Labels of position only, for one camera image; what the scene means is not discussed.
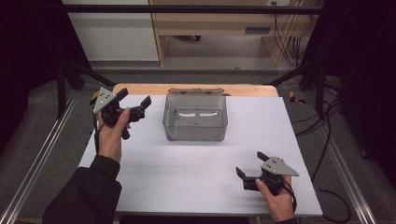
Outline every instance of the hand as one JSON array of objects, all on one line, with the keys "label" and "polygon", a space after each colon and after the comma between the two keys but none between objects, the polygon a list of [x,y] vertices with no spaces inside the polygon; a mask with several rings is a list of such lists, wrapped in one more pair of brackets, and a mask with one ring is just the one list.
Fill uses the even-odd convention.
[{"label": "hand", "polygon": [[100,127],[98,155],[117,162],[121,161],[121,135],[122,130],[128,125],[129,114],[129,108],[125,108],[113,128],[104,125],[102,114],[98,114]]},{"label": "hand", "polygon": [[[285,181],[291,185],[291,176],[285,175]],[[291,195],[285,189],[282,189],[279,195],[274,196],[260,179],[256,179],[256,184],[267,201],[273,221],[279,222],[294,217]]]}]

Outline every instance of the clear plastic container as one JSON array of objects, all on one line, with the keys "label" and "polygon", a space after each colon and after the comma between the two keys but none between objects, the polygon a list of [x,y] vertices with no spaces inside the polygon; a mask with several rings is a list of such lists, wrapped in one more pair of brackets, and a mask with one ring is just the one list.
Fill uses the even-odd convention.
[{"label": "clear plastic container", "polygon": [[218,92],[169,93],[163,113],[166,138],[169,141],[224,140],[228,124],[225,99]]}]

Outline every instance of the white table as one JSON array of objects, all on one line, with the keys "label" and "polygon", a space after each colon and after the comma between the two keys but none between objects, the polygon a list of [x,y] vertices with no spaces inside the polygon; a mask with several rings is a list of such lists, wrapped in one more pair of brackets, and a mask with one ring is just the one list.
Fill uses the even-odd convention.
[{"label": "white table", "polygon": [[[147,95],[128,95],[120,106],[136,106]],[[321,216],[318,198],[280,97],[227,97],[228,127],[222,142],[170,142],[163,129],[164,95],[151,96],[146,117],[132,123],[122,141],[118,213],[175,216],[268,214],[258,191],[244,190],[235,166],[258,176],[257,151],[283,158],[300,176],[292,178],[296,216]],[[95,155],[91,138],[80,166]]]}]

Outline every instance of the sleeve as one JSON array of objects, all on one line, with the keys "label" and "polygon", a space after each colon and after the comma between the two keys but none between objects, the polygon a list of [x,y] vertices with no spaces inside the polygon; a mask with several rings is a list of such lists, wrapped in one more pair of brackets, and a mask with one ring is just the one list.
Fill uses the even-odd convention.
[{"label": "sleeve", "polygon": [[120,164],[96,156],[90,168],[79,167],[47,207],[44,224],[113,223],[121,185]]},{"label": "sleeve", "polygon": [[276,222],[276,224],[297,224],[297,218],[286,219],[280,222]]}]

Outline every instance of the cable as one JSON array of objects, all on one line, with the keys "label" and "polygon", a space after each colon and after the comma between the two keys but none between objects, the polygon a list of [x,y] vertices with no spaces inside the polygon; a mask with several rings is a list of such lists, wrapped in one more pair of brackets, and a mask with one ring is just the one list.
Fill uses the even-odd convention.
[{"label": "cable", "polygon": [[298,59],[300,58],[300,44],[301,44],[301,37],[297,37],[297,42],[296,42],[297,48],[295,55],[297,65],[298,65]]},{"label": "cable", "polygon": [[107,123],[107,120],[108,119],[106,119],[106,120],[103,120],[103,124],[100,126],[100,128],[98,129],[98,126],[97,126],[97,122],[98,122],[98,119],[97,119],[97,117],[96,117],[96,115],[95,114],[93,114],[93,127],[95,128],[95,133],[94,133],[94,135],[93,135],[93,138],[94,138],[94,140],[95,140],[95,149],[96,149],[96,155],[99,153],[99,132],[102,130],[102,128],[105,126],[105,124]]},{"label": "cable", "polygon": [[291,15],[293,15],[293,14],[289,14],[288,18],[286,19],[285,23],[283,24],[282,28],[280,29],[280,31],[282,32],[283,36],[285,36],[285,33],[283,33],[283,29],[285,28],[286,24],[288,23],[288,20],[289,20]]},{"label": "cable", "polygon": [[294,190],[291,188],[291,185],[286,181],[285,181],[285,183],[288,184],[290,189],[286,188],[285,186],[283,186],[282,188],[285,189],[291,195],[291,198],[293,198],[292,206],[293,206],[293,213],[294,213],[297,208],[297,199],[296,199],[296,196],[294,195]]},{"label": "cable", "polygon": [[304,37],[311,30],[311,27],[314,24],[315,17],[313,15],[309,15],[309,19],[311,20],[311,22],[309,22],[309,24],[305,27],[305,29],[303,30],[303,33],[300,35],[300,37]]},{"label": "cable", "polygon": [[332,132],[332,127],[331,127],[331,124],[330,124],[330,116],[329,116],[329,113],[330,113],[330,110],[332,109],[332,107],[335,106],[335,105],[333,105],[334,103],[337,103],[336,105],[339,105],[339,104],[340,104],[338,99],[333,100],[333,101],[329,104],[329,107],[328,107],[328,109],[327,109],[327,111],[326,111],[326,113],[325,113],[325,116],[327,117],[327,125],[328,125],[329,132],[327,133],[326,143],[325,143],[324,148],[322,149],[322,152],[321,152],[321,154],[320,154],[320,158],[319,158],[318,165],[317,165],[317,167],[315,168],[314,173],[312,174],[312,177],[311,177],[311,181],[312,181],[312,182],[314,182],[314,179],[315,179],[315,177],[316,177],[316,175],[317,175],[318,169],[319,169],[319,167],[320,167],[320,165],[321,165],[321,163],[322,163],[322,161],[323,161],[324,154],[325,154],[326,149],[327,149],[327,145],[329,145],[329,142],[330,142],[330,134],[331,134],[331,132]]},{"label": "cable", "polygon": [[[283,51],[283,49],[285,49],[285,45],[283,44],[282,37],[280,36],[280,33],[279,33],[278,29],[277,29],[277,14],[274,14],[274,19],[275,19],[275,30],[274,30],[275,43],[276,43],[277,47],[279,48],[280,52],[282,53],[283,58],[285,58],[288,63],[293,64],[291,61],[289,61],[288,57],[286,56],[285,52]],[[280,43],[282,44],[282,48],[277,43],[276,33],[279,36]]]},{"label": "cable", "polygon": [[290,41],[291,41],[291,37],[289,38],[288,47],[286,48],[286,52],[287,52],[287,54],[288,54],[289,60],[290,60],[295,66],[297,66],[297,64],[294,63],[294,62],[293,62],[293,59],[290,57],[290,50],[289,50],[289,48],[290,48]]},{"label": "cable", "polygon": [[[328,134],[327,134],[326,143],[325,143],[325,145],[324,145],[324,147],[323,147],[323,150],[322,150],[322,153],[321,153],[321,155],[320,155],[318,165],[317,165],[317,167],[316,167],[314,173],[312,174],[312,177],[311,177],[312,183],[313,183],[314,180],[315,180],[315,177],[316,177],[316,175],[317,175],[317,173],[318,173],[318,169],[319,169],[319,167],[320,167],[320,165],[321,165],[321,163],[322,163],[322,161],[323,161],[325,152],[326,152],[326,150],[327,150],[327,146],[329,145],[329,142],[330,142],[330,135],[331,135],[331,132],[332,132],[332,127],[331,127],[331,123],[330,123],[330,111],[331,111],[331,109],[332,109],[334,106],[339,105],[339,104],[340,104],[340,103],[339,103],[339,100],[338,100],[338,99],[335,99],[334,101],[332,101],[332,102],[329,104],[329,107],[328,107],[328,109],[327,109],[327,111],[326,111],[326,113],[325,113],[325,115],[326,115],[326,117],[327,117],[326,120],[327,120],[327,125],[328,125],[329,132],[328,132]],[[336,220],[336,219],[330,218],[330,217],[328,217],[328,216],[326,216],[326,215],[323,214],[323,217],[324,217],[324,218],[326,218],[326,219],[328,219],[329,221],[334,222],[334,223],[347,223],[347,222],[351,219],[351,217],[352,217],[352,212],[351,212],[351,210],[350,210],[350,207],[349,207],[348,204],[347,204],[347,201],[346,201],[343,197],[341,197],[339,194],[337,194],[337,193],[335,193],[335,192],[333,192],[333,191],[327,190],[327,189],[319,189],[318,191],[319,191],[319,192],[330,193],[330,194],[336,196],[337,198],[339,198],[339,199],[344,203],[344,205],[346,206],[346,210],[347,210],[347,218],[346,218],[346,219],[343,219],[343,220]]]},{"label": "cable", "polygon": [[339,195],[339,194],[337,194],[337,193],[335,193],[333,191],[330,191],[330,190],[327,190],[327,189],[318,189],[318,191],[320,193],[330,193],[330,194],[334,195],[335,197],[337,197],[338,199],[340,199],[344,203],[344,205],[346,206],[346,210],[347,210],[347,217],[346,217],[346,219],[343,219],[343,220],[335,220],[335,219],[330,218],[330,217],[328,217],[328,216],[326,216],[324,214],[323,214],[323,217],[326,218],[327,220],[331,221],[331,222],[334,222],[334,223],[348,223],[348,221],[352,217],[352,211],[350,210],[350,207],[348,206],[347,201],[341,195]]},{"label": "cable", "polygon": [[306,119],[299,119],[299,120],[292,121],[291,123],[298,123],[298,122],[307,121],[307,120],[309,120],[309,119],[314,118],[315,116],[317,116],[317,114],[314,114],[314,115],[312,115],[312,116],[310,116],[310,117],[308,117],[308,118],[306,118]]},{"label": "cable", "polygon": [[[340,105],[340,103],[338,102],[338,100],[334,100],[333,102],[331,102],[331,103],[329,104],[329,108],[328,108],[328,110],[325,112],[325,115],[328,114],[328,118],[331,117],[332,115],[336,114],[336,113],[339,111],[339,109],[337,109],[337,110],[335,110],[335,111],[331,111],[331,109],[332,109],[333,107],[335,107],[336,105]],[[311,126],[309,126],[307,129],[305,129],[305,130],[303,130],[303,131],[301,131],[301,132],[299,132],[299,133],[296,133],[295,136],[296,136],[296,137],[300,137],[300,136],[306,135],[306,134],[308,134],[308,133],[312,133],[314,130],[316,130],[317,128],[321,127],[321,126],[325,123],[325,121],[326,121],[326,118],[325,118],[325,119],[318,119],[314,124],[312,124]]]}]

